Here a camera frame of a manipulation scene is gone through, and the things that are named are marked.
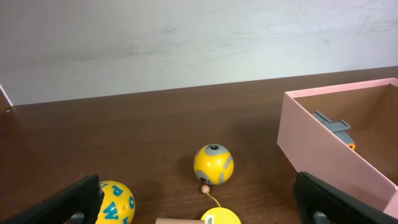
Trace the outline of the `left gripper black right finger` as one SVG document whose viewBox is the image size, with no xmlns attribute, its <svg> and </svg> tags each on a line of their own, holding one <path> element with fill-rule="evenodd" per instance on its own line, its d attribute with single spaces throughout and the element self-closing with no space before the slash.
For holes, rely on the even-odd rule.
<svg viewBox="0 0 398 224">
<path fill-rule="evenodd" d="M 293 189 L 300 221 L 305 224 L 397 224 L 397 219 L 309 174 L 299 172 Z"/>
</svg>

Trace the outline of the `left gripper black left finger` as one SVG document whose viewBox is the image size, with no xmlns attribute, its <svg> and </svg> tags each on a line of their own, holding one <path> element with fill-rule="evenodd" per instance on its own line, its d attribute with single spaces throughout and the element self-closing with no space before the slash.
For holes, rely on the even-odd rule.
<svg viewBox="0 0 398 224">
<path fill-rule="evenodd" d="M 99 177 L 89 175 L 2 223 L 96 223 L 103 198 Z"/>
</svg>

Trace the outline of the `yellow grey dump truck toy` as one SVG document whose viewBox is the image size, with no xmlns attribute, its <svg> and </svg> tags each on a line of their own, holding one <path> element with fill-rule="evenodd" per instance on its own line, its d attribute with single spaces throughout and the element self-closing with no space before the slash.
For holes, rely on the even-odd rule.
<svg viewBox="0 0 398 224">
<path fill-rule="evenodd" d="M 320 111 L 314 112 L 312 116 L 322 125 L 324 125 L 324 127 L 326 127 L 329 131 L 331 131 L 336 137 L 347 144 L 348 147 L 350 147 L 352 150 L 355 150 L 356 144 L 352 137 L 347 133 L 347 130 L 349 130 L 351 126 L 346 121 L 342 119 L 339 121 L 332 121 Z"/>
</svg>

